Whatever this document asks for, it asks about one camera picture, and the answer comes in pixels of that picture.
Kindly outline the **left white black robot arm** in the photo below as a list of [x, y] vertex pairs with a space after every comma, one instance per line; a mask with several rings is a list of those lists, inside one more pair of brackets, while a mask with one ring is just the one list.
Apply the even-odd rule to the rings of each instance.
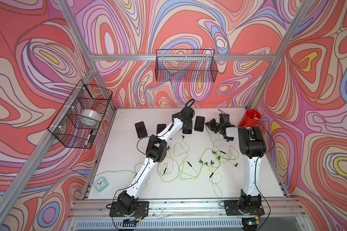
[[166, 158], [168, 141], [179, 130], [192, 129], [192, 119], [195, 115], [195, 111], [192, 108], [194, 103], [194, 99], [187, 101], [181, 111], [172, 115], [171, 123], [167, 125], [163, 131], [149, 137], [145, 152], [146, 158], [141, 169], [138, 171], [129, 187], [119, 190], [120, 194], [117, 197], [117, 205], [123, 215], [131, 216], [134, 214], [143, 184], [157, 164], [161, 163]]

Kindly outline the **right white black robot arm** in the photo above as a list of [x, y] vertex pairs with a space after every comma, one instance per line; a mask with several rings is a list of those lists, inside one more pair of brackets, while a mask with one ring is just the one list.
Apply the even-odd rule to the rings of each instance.
[[228, 214], [234, 214], [234, 207], [242, 215], [262, 216], [265, 214], [262, 206], [262, 195], [259, 191], [259, 170], [267, 145], [261, 130], [256, 124], [261, 115], [254, 110], [247, 110], [237, 126], [230, 123], [229, 114], [220, 113], [219, 121], [212, 119], [205, 125], [214, 133], [220, 133], [227, 141], [239, 140], [239, 149], [244, 157], [244, 182], [239, 201], [225, 201]]

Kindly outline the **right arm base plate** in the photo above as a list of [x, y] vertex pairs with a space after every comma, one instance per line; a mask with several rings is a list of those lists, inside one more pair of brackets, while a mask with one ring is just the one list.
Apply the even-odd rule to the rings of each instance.
[[224, 208], [227, 216], [263, 216], [265, 211], [260, 201], [240, 202], [239, 200], [225, 200]]

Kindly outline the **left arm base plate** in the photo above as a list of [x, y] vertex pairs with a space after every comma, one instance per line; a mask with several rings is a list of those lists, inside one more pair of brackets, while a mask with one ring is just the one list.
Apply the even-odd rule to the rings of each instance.
[[149, 201], [133, 202], [127, 208], [123, 207], [118, 202], [113, 202], [106, 205], [106, 208], [109, 209], [109, 216], [112, 218], [144, 218], [148, 215]]

